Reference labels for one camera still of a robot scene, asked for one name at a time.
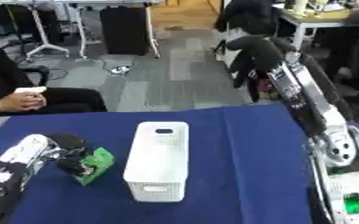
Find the green block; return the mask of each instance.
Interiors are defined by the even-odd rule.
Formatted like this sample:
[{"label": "green block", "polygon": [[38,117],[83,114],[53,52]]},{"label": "green block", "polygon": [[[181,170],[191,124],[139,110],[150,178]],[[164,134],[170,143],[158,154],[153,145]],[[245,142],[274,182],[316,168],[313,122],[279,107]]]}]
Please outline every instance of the green block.
[{"label": "green block", "polygon": [[94,166],[95,170],[89,175],[82,177],[75,177],[83,186],[91,183],[94,179],[103,174],[116,161],[116,158],[110,152],[103,148],[98,148],[94,151],[94,155],[85,157],[81,163],[86,166]]}]

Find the green object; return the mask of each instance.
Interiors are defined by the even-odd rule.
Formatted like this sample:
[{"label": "green object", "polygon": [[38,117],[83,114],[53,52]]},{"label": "green object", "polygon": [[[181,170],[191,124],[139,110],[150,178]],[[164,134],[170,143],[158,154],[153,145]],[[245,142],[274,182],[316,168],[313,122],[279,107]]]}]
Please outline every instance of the green object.
[{"label": "green object", "polygon": [[348,214],[359,214],[359,194],[353,193],[344,197],[344,205]]},{"label": "green object", "polygon": [[98,148],[94,151],[94,155],[85,157],[81,163],[87,167],[94,167],[94,171],[89,175],[82,177],[75,177],[83,186],[91,183],[94,179],[103,174],[116,161],[116,158],[110,152],[103,148]]}]

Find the table leg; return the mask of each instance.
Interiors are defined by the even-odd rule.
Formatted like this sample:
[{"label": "table leg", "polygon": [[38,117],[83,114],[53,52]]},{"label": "table leg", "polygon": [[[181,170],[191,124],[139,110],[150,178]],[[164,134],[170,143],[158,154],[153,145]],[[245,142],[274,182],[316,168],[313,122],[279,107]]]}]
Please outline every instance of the table leg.
[{"label": "table leg", "polygon": [[35,7],[29,7],[29,9],[32,12],[32,16],[34,17],[34,21],[38,28],[40,38],[42,39],[42,45],[40,45],[39,47],[35,48],[34,50],[28,52],[27,60],[29,60],[33,54],[38,53],[46,48],[64,52],[67,56],[69,56],[69,50],[67,50],[66,48],[50,44],[50,42],[46,36],[45,29],[43,28],[42,21],[40,20],[37,10],[35,9]]},{"label": "table leg", "polygon": [[85,55],[85,51],[86,51],[87,40],[86,40],[86,32],[84,32],[84,26],[81,20],[81,11],[82,8],[77,8],[77,12],[75,16],[76,16],[77,27],[79,29],[79,33],[81,37],[81,46],[80,46],[79,54],[82,59],[86,60],[87,56]]},{"label": "table leg", "polygon": [[297,26],[297,30],[295,31],[294,34],[294,40],[292,42],[292,45],[295,46],[297,50],[300,50],[302,46],[302,42],[304,41],[304,37],[305,37],[305,32],[306,32],[306,27],[303,24]]},{"label": "table leg", "polygon": [[146,6],[145,10],[147,12],[147,31],[148,39],[150,40],[150,46],[154,51],[155,58],[160,58],[160,53],[158,50],[158,41],[153,37],[152,21],[151,21],[151,9],[150,6]]}]

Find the green light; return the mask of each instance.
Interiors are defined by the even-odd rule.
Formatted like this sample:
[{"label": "green light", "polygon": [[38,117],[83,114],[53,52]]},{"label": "green light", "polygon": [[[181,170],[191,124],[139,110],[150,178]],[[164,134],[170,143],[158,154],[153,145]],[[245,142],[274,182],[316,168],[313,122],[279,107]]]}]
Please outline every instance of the green light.
[{"label": "green light", "polygon": [[344,205],[348,214],[359,214],[359,194],[346,195],[344,197]]}]

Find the blue tablecloth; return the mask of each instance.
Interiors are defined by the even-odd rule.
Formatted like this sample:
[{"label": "blue tablecloth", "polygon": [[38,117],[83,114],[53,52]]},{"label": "blue tablecloth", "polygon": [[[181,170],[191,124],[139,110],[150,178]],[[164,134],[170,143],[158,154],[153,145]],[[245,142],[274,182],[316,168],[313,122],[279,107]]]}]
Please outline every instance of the blue tablecloth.
[{"label": "blue tablecloth", "polygon": [[[189,179],[180,203],[137,203],[122,179],[136,127],[144,121],[190,126]],[[0,154],[28,134],[53,132],[102,146],[117,163],[86,187],[46,166],[28,185],[11,224],[311,222],[306,138],[282,106],[13,117],[0,129]]]}]

